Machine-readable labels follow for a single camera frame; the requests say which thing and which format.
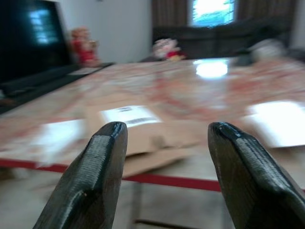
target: floor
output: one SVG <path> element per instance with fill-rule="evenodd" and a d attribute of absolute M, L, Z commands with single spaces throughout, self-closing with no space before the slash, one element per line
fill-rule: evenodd
<path fill-rule="evenodd" d="M 26 174 L 24 178 L 0 181 L 1 229 L 31 229 L 61 176 L 29 170 L 21 173 Z M 128 228 L 132 185 L 132 182 L 122 182 L 113 229 Z M 217 192 L 143 185 L 143 219 L 199 229 L 220 229 L 222 210 L 223 198 Z M 138 225 L 136 228 L 156 227 Z"/>

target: curtain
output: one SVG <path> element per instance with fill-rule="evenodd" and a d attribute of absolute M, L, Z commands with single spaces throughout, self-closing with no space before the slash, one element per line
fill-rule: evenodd
<path fill-rule="evenodd" d="M 237 0 L 237 19 L 261 19 L 282 16 L 290 22 L 295 15 L 297 0 Z"/>
<path fill-rule="evenodd" d="M 187 26 L 189 0 L 152 0 L 152 25 Z"/>

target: red table edge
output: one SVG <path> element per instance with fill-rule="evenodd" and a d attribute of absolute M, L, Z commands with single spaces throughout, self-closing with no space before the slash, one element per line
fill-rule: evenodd
<path fill-rule="evenodd" d="M 49 167 L 37 167 L 37 164 L 34 161 L 22 161 L 22 160 L 0 158 L 0 167 L 27 168 L 27 169 L 63 173 L 68 166 L 63 164 L 53 164 Z M 145 184 L 185 187 L 185 188 L 201 189 L 201 190 L 216 191 L 216 192 L 221 191 L 219 183 L 216 180 L 204 180 L 204 179 L 195 179 L 188 177 L 171 177 L 171 176 L 153 175 L 153 174 L 139 174 L 131 177 L 125 177 L 123 178 L 123 180 L 145 183 Z"/>

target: dark sofa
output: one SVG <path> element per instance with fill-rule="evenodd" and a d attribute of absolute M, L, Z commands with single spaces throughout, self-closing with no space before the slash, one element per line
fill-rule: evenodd
<path fill-rule="evenodd" d="M 160 37 L 176 39 L 188 59 L 231 57 L 245 49 L 262 26 L 276 28 L 279 39 L 289 45 L 291 26 L 284 18 L 237 21 L 216 27 L 156 27 L 153 41 Z"/>

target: marble table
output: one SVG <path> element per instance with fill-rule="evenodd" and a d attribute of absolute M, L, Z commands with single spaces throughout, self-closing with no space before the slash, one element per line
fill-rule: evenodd
<path fill-rule="evenodd" d="M 85 128 L 77 129 L 75 142 L 48 157 L 47 146 L 60 149 L 62 142 L 52 140 L 48 133 L 45 147 L 37 145 L 45 126 L 82 120 L 88 99 L 129 92 L 145 97 L 173 119 L 191 121 L 202 142 L 190 149 L 194 155 L 188 159 L 126 180 L 219 191 L 207 146 L 208 124 L 230 122 L 251 133 L 243 121 L 247 106 L 282 99 L 305 102 L 305 66 L 301 63 L 285 59 L 233 67 L 232 62 L 118 64 L 77 80 L 0 116 L 0 166 L 63 172 L 86 145 Z M 305 189 L 304 147 L 268 150 Z"/>

